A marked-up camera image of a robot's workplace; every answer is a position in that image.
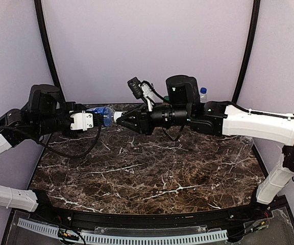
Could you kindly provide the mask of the blue label water bottle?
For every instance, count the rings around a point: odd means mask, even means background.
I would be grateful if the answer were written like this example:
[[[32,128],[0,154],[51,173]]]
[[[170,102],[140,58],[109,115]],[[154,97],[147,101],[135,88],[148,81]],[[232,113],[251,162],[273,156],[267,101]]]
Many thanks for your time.
[[[116,121],[118,118],[120,118],[122,116],[122,114],[124,113],[123,111],[115,111],[114,109],[110,108],[110,107],[103,107],[104,108],[104,114],[94,114],[94,115],[98,115],[98,116],[104,116],[106,118],[106,127],[110,127],[113,124],[116,124]]]

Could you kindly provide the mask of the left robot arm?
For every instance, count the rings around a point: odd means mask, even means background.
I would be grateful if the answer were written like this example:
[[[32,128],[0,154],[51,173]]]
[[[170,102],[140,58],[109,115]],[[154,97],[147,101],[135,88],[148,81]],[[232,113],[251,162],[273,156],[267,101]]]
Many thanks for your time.
[[[71,159],[86,156],[96,145],[99,136],[83,153],[70,155],[43,143],[41,137],[62,132],[71,134],[97,127],[101,133],[103,115],[90,111],[82,104],[64,102],[58,87],[48,84],[33,85],[29,100],[21,109],[11,109],[0,117],[0,154],[30,139],[50,151]],[[0,185],[0,206],[35,212],[40,206],[49,206],[45,191],[23,190]]]

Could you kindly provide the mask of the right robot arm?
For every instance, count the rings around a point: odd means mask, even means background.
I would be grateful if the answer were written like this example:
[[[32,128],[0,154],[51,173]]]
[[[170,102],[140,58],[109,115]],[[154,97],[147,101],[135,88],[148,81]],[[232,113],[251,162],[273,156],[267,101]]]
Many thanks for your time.
[[[214,136],[247,136],[283,144],[283,162],[257,187],[253,201],[262,206],[294,177],[294,113],[269,113],[245,109],[230,101],[201,102],[197,80],[175,75],[165,81],[168,99],[155,103],[156,91],[147,81],[132,78],[128,86],[143,103],[115,114],[120,126],[139,134],[151,135],[156,127],[189,126],[194,132]]]

